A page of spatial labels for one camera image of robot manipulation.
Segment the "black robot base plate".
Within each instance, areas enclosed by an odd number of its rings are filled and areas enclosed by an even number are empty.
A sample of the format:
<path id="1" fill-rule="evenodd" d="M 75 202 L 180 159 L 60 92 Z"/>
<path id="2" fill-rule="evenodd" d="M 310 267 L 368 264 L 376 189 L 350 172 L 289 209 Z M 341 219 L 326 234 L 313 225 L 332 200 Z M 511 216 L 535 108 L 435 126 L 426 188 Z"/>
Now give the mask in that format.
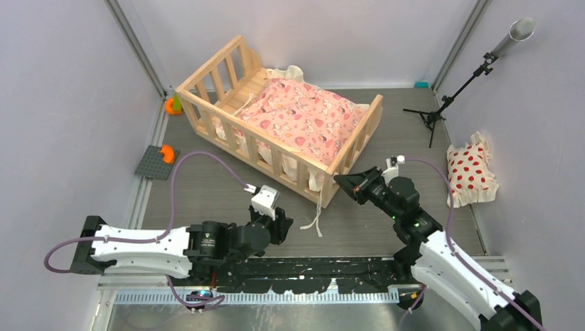
<path id="1" fill-rule="evenodd" d="M 221 266 L 195 266 L 175 286 L 214 286 L 222 293 L 321 294 L 337 284 L 340 294 L 382 293 L 390 285 L 418 285 L 410 268 L 392 257 L 254 258 Z"/>

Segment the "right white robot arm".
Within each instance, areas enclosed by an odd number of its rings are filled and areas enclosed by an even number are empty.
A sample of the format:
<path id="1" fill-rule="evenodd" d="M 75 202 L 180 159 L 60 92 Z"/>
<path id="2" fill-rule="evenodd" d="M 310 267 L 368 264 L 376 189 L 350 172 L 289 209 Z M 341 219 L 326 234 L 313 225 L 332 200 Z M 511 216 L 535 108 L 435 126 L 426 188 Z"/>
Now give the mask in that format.
<path id="1" fill-rule="evenodd" d="M 388 179 L 378 167 L 333 179 L 358 204 L 371 202 L 395 222 L 393 229 L 405 243 L 394 255 L 398 280 L 416 280 L 435 291 L 476 330 L 543 330 L 537 297 L 500 281 L 456 245 L 420 206 L 411 179 Z"/>

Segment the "pink unicorn print cushion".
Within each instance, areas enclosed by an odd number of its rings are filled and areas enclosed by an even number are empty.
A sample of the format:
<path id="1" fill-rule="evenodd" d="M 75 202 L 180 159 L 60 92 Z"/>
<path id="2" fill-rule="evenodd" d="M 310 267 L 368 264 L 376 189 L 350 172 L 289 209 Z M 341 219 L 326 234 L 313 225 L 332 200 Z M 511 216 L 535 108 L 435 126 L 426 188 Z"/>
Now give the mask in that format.
<path id="1" fill-rule="evenodd" d="M 358 125 L 370 113 L 370 104 L 355 103 L 335 92 L 308 83 L 297 66 L 286 70 L 267 69 L 267 80 L 258 92 L 249 92 L 247 99 L 232 115 L 290 148 L 310 161 L 327 168 L 333 164 Z M 280 175 L 297 183 L 301 171 L 299 162 L 291 156 L 273 153 L 267 142 L 255 139 L 256 158 L 264 167 L 273 168 L 273 155 Z M 309 167 L 302 169 L 306 192 L 317 196 L 316 215 L 301 230 L 315 227 L 322 237 L 319 217 L 325 207 L 322 193 L 325 173 Z"/>

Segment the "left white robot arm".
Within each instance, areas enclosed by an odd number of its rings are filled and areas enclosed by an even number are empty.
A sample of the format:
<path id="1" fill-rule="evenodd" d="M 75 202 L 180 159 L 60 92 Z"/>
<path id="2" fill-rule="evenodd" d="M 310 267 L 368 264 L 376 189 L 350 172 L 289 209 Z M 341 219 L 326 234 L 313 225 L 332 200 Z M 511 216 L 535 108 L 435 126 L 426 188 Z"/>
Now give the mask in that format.
<path id="1" fill-rule="evenodd" d="M 70 269 L 75 274 L 152 273 L 206 284 L 214 269 L 248 257 L 262 257 L 269 245 L 286 239 L 293 219 L 284 209 L 275 216 L 250 208 L 245 225 L 204 221 L 173 228 L 164 238 L 156 230 L 129 230 L 88 216 Z"/>

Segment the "wooden slatted pet bed frame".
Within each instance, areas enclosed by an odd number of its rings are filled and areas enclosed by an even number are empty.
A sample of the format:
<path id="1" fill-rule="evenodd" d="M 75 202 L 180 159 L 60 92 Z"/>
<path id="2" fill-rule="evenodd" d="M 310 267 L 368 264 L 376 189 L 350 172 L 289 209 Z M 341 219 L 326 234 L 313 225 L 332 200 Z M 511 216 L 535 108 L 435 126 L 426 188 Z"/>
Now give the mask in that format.
<path id="1" fill-rule="evenodd" d="M 326 208 L 337 193 L 336 174 L 348 174 L 379 125 L 378 94 L 330 165 L 303 155 L 235 116 L 268 78 L 259 55 L 237 35 L 200 66 L 176 92 L 193 130 L 205 140 Z"/>

